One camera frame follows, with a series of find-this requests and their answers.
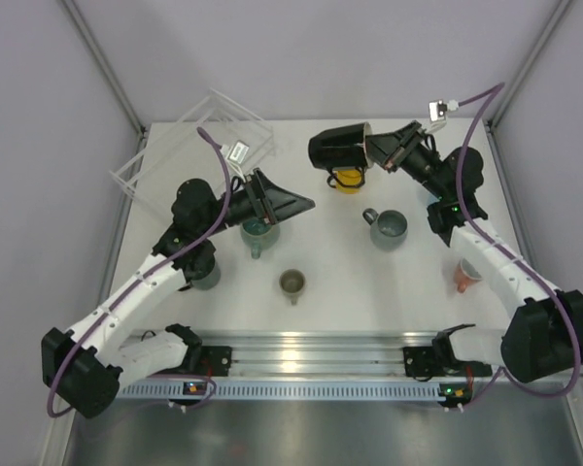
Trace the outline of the black mug white inside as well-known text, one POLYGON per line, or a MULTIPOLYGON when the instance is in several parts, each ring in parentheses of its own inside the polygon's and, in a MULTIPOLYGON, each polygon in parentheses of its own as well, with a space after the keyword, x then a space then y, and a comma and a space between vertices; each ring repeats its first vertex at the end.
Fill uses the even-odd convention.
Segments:
POLYGON ((312 137, 308 156, 316 169, 339 171, 369 167, 365 138, 370 133, 368 122, 330 128, 312 137))

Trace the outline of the yellow enamel mug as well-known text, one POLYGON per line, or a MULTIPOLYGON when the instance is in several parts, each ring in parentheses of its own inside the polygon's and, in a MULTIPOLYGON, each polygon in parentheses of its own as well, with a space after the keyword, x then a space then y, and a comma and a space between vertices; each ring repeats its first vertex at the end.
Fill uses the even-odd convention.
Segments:
POLYGON ((328 172, 326 183, 339 192, 354 194, 365 185, 365 170, 363 168, 331 170, 328 172))

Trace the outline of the grey blue glazed mug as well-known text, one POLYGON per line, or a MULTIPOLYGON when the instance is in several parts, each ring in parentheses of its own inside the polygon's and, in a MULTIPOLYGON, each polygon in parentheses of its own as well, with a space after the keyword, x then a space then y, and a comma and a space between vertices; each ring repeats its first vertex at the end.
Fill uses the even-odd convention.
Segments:
POLYGON ((406 240, 408 221, 405 215, 395 210, 378 213, 372 208, 362 212, 362 218, 370 227, 370 240, 382 251, 393 251, 406 240))

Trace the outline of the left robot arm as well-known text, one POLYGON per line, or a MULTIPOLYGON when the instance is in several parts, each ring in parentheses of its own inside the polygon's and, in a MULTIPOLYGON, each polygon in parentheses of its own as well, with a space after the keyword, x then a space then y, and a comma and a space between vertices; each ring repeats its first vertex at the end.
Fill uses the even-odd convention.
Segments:
POLYGON ((202 179, 177 189, 172 222, 136 272, 104 303, 66 330, 41 340, 42 380, 49 388, 48 414, 60 397, 82 417, 103 413, 121 389, 175 368, 189 375, 201 365, 201 339, 187 326, 167 325, 156 336, 128 345, 136 326, 168 296, 216 270, 210 238, 249 220, 268 226, 314 209, 312 199, 281 188, 255 169, 222 196, 202 179))

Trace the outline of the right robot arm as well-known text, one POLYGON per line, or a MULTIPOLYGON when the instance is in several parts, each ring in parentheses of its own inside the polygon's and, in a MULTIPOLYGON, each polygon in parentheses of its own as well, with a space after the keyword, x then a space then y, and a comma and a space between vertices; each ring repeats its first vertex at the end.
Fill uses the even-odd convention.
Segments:
POLYGON ((496 295, 510 321, 504 329, 461 324, 433 340, 434 361, 454 375, 469 361, 499 366, 519 383, 583 365, 583 294, 541 278, 498 235, 475 192, 484 160, 468 145, 440 157, 418 121, 389 133, 367 134, 366 157, 388 173, 404 171, 435 197, 428 207, 433 233, 496 295))

